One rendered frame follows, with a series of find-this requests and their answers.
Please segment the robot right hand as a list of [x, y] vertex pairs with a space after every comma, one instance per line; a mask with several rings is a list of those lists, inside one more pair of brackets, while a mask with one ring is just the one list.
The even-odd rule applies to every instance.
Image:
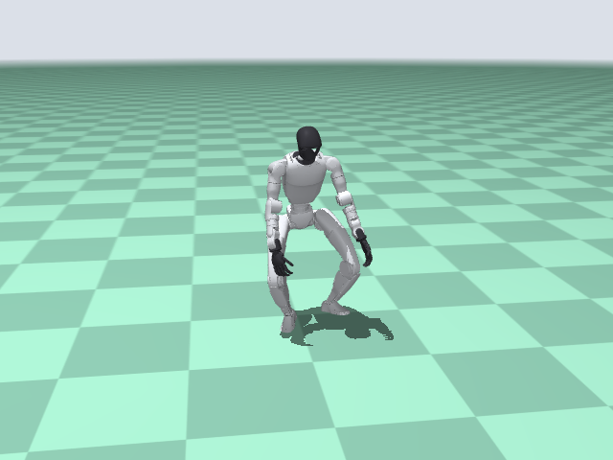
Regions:
[[[272, 253], [272, 265], [274, 266], [275, 273], [279, 276], [290, 276], [290, 274], [293, 274], [293, 272], [290, 272], [287, 269], [285, 262], [287, 262], [291, 266], [293, 266], [293, 263], [291, 263], [287, 258], [285, 258], [284, 254], [280, 251], [282, 247], [279, 239], [275, 239], [275, 244], [275, 249], [269, 248], [269, 251]], [[285, 271], [289, 274], [287, 274]]]

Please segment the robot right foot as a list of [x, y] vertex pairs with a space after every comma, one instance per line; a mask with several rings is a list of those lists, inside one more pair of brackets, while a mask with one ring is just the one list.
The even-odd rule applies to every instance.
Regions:
[[284, 316], [284, 320], [280, 328], [281, 332], [283, 333], [290, 333], [295, 328], [295, 321], [297, 319], [297, 314], [294, 309], [292, 309], [292, 312], [293, 312], [292, 316], [290, 316], [289, 313], [287, 316]]

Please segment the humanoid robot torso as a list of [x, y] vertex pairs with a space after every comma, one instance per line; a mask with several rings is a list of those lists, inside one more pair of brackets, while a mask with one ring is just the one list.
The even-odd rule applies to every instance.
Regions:
[[286, 207], [290, 229], [304, 229], [313, 225], [313, 210], [309, 203], [321, 191], [327, 166], [321, 151], [310, 165], [300, 164], [296, 159], [304, 160], [300, 155], [293, 158], [293, 153], [296, 151], [298, 150], [288, 153], [283, 158], [286, 159], [286, 172], [282, 176], [282, 184], [284, 193], [291, 203]]

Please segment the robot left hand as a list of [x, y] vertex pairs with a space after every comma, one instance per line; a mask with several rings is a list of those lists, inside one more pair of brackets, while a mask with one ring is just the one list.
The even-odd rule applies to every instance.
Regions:
[[365, 253], [365, 257], [366, 257], [366, 262], [365, 264], [363, 264], [365, 267], [369, 266], [373, 260], [373, 256], [371, 253], [371, 247], [369, 246], [368, 242], [366, 241], [367, 236], [364, 235], [363, 231], [361, 228], [357, 228], [355, 231], [358, 239], [356, 239], [357, 242], [361, 243], [362, 249]]

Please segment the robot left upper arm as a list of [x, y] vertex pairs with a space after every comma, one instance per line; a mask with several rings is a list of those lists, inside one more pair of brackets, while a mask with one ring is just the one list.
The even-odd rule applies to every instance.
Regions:
[[340, 206], [345, 206], [352, 203], [350, 193], [347, 191], [346, 179], [340, 162], [336, 157], [323, 155], [327, 170], [331, 171], [330, 175], [333, 186], [337, 192], [336, 201]]

